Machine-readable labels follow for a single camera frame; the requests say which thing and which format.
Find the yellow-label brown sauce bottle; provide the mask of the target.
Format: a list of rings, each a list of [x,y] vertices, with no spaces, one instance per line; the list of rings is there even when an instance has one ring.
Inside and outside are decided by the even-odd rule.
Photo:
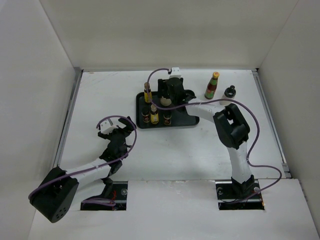
[[[153,125],[157,125],[159,123],[158,108],[154,104],[150,106],[150,122]]]

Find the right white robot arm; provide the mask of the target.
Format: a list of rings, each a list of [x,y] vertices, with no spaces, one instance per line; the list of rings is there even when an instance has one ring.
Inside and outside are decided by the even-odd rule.
[[[230,99],[228,105],[212,101],[200,102],[187,93],[181,78],[159,79],[158,96],[171,100],[174,110],[185,109],[186,114],[214,123],[221,143],[227,148],[231,162],[232,192],[237,200],[250,198],[254,190],[254,175],[247,161],[247,141],[250,127],[238,106],[242,103]]]

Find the white pepper grinder bottle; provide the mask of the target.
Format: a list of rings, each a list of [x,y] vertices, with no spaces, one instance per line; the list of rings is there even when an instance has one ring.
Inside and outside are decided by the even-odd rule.
[[[221,100],[219,101],[219,104],[221,106],[226,106],[231,102],[231,100],[233,100],[236,96],[236,88],[234,85],[230,85],[229,87],[227,87],[225,90],[224,90],[224,93],[221,97]]]

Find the dark-lid brown spice jar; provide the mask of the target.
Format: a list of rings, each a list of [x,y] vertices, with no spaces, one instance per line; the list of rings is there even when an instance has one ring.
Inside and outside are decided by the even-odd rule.
[[[170,126],[172,122],[172,113],[170,110],[166,110],[163,112],[163,124],[165,126]]]

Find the beige spice grinder bottle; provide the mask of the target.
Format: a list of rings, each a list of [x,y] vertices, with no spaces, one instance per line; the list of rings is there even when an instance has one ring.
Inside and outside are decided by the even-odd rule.
[[[160,104],[163,108],[169,108],[172,105],[172,100],[170,98],[162,96],[160,98]]]

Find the small yellow-label oil bottle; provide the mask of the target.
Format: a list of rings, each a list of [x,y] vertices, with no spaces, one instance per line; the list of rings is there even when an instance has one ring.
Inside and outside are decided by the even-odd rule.
[[[148,82],[144,83],[144,102],[146,104],[152,103],[152,91]]]

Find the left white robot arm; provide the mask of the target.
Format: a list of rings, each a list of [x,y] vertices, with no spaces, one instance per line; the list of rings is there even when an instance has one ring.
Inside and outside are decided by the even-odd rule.
[[[41,184],[29,196],[29,203],[51,223],[60,221],[70,209],[78,189],[97,180],[95,187],[97,196],[81,201],[81,207],[103,206],[109,209],[116,204],[117,193],[113,188],[113,176],[123,165],[134,145],[127,144],[127,137],[137,132],[132,119],[117,115],[116,119],[123,127],[111,124],[103,127],[103,120],[97,124],[98,137],[108,140],[103,153],[94,161],[73,169],[63,170],[54,167],[46,175]]]

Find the tall red sauce bottle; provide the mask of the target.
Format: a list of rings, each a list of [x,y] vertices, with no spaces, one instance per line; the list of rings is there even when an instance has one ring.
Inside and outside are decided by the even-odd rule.
[[[217,87],[218,87],[218,80],[220,77],[220,73],[215,71],[212,74],[212,77],[206,87],[206,91],[204,93],[204,97],[208,100],[211,100],[214,98]]]

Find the small brown spice jar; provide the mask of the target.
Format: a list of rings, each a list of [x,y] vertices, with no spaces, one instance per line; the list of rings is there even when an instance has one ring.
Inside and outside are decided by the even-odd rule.
[[[151,121],[150,120],[150,109],[147,106],[142,108],[141,115],[142,115],[142,120],[144,123],[147,124]]]

